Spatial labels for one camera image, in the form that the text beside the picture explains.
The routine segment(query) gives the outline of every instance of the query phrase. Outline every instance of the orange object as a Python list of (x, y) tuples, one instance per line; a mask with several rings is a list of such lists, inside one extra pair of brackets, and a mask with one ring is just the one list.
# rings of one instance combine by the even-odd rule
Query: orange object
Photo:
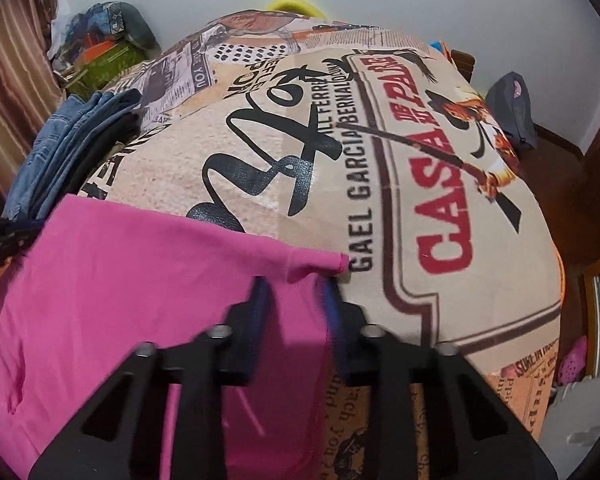
[(98, 56), (101, 56), (102, 54), (104, 54), (110, 48), (113, 48), (115, 45), (116, 45), (115, 41), (108, 40), (108, 41), (103, 41), (102, 43), (98, 43), (96, 45), (90, 46), (89, 48), (85, 48), (82, 51), (82, 53), (80, 54), (80, 57), (78, 58), (78, 63), (81, 66), (84, 66), (87, 63), (90, 63), (91, 61), (96, 59)]

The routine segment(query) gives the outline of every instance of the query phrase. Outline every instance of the pink shirt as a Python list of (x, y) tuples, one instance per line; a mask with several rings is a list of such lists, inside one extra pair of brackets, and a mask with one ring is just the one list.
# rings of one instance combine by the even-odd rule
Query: pink shirt
[(0, 280), (0, 454), (25, 479), (139, 342), (190, 341), (246, 300), (261, 275), (276, 305), (253, 382), (224, 388), (229, 477), (311, 478), (330, 355), (316, 285), (346, 263), (342, 254), (65, 197), (27, 256)]

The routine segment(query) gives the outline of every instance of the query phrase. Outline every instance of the brown curtain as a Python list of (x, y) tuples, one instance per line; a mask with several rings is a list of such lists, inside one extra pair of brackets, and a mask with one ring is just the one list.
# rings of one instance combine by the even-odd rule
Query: brown curtain
[(0, 0), (0, 213), (42, 125), (64, 99), (46, 58), (58, 0)]

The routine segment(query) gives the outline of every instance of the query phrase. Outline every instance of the baseboard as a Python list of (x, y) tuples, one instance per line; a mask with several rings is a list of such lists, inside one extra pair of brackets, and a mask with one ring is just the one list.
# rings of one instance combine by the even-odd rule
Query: baseboard
[(536, 130), (536, 133), (538, 134), (538, 137), (541, 137), (544, 140), (548, 140), (550, 143), (555, 144), (556, 146), (560, 146), (567, 152), (572, 153), (575, 156), (575, 158), (577, 158), (579, 161), (582, 161), (582, 159), (584, 158), (584, 153), (582, 153), (582, 150), (575, 144), (569, 142), (564, 137), (561, 137), (558, 134), (554, 134), (551, 130), (547, 130), (539, 124), (534, 123), (534, 128)]

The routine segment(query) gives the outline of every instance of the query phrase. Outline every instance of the silver screw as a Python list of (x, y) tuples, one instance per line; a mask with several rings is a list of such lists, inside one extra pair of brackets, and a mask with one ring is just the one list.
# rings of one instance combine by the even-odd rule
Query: silver screw
[(138, 348), (136, 348), (136, 355), (138, 357), (151, 357), (153, 354), (155, 354), (155, 346), (153, 343), (145, 341), (144, 343), (140, 343)]
[(385, 334), (384, 328), (380, 325), (365, 325), (360, 329), (360, 333), (367, 338), (382, 337)]
[(232, 334), (233, 330), (228, 325), (213, 325), (209, 330), (206, 331), (209, 337), (213, 339), (224, 339)]
[(454, 345), (453, 343), (448, 343), (446, 341), (443, 341), (442, 343), (438, 343), (436, 345), (436, 350), (438, 351), (438, 353), (440, 355), (456, 355), (458, 354), (458, 347), (456, 345)]

